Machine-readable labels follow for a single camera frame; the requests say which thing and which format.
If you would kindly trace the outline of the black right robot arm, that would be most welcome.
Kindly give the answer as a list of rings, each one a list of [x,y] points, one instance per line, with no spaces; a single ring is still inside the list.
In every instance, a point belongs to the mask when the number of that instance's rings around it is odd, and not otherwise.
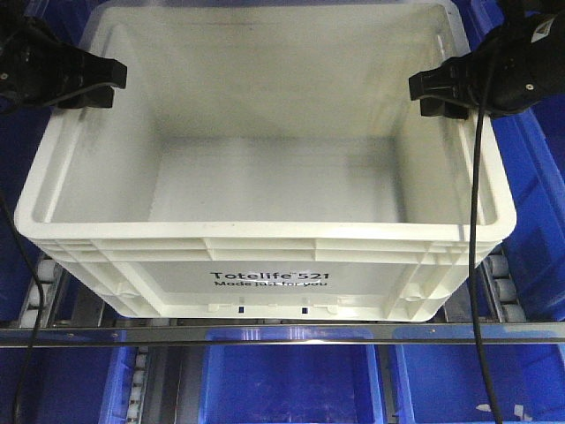
[[[472,52],[409,78],[424,117],[518,114],[564,93],[564,2],[500,1],[503,22]]]

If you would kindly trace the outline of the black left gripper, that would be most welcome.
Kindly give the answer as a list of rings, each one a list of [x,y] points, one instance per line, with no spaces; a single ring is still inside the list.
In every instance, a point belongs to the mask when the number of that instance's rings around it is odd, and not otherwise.
[[[2,110],[110,109],[113,87],[125,89],[126,81],[126,65],[61,41],[45,21],[23,15],[1,17]],[[79,94],[77,89],[93,90]]]

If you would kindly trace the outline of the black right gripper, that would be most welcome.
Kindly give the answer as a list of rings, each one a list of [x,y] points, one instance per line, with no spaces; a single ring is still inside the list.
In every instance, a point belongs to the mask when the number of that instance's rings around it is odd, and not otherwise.
[[[486,110],[496,117],[519,113],[547,96],[562,94],[564,25],[524,24],[514,32],[498,26],[471,53],[410,76],[411,100],[420,100],[423,117],[465,120],[482,100],[492,60]]]

